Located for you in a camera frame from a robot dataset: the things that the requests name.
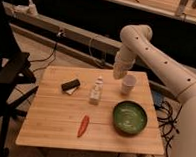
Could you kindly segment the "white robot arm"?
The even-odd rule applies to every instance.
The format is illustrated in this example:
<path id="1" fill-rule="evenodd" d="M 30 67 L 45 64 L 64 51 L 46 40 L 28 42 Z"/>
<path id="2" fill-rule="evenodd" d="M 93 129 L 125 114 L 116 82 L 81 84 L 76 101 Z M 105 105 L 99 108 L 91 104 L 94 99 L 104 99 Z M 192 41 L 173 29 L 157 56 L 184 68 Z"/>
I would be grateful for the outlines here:
<path id="1" fill-rule="evenodd" d="M 171 157 L 196 157 L 196 74 L 153 46 L 151 37 L 152 28 L 148 25 L 122 28 L 122 46 L 113 64 L 114 78 L 127 75 L 139 56 L 182 104 L 180 135 L 173 142 Z"/>

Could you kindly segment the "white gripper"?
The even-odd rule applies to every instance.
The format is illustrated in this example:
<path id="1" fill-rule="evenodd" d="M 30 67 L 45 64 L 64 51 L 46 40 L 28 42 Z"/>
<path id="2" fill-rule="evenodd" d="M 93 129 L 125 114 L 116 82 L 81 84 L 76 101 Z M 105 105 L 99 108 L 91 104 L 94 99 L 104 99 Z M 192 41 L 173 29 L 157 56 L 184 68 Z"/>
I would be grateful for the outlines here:
<path id="1" fill-rule="evenodd" d="M 115 79 L 121 79 L 127 75 L 128 70 L 132 66 L 132 61 L 125 61 L 121 58 L 120 53 L 115 56 L 115 62 L 113 63 L 113 76 Z"/>

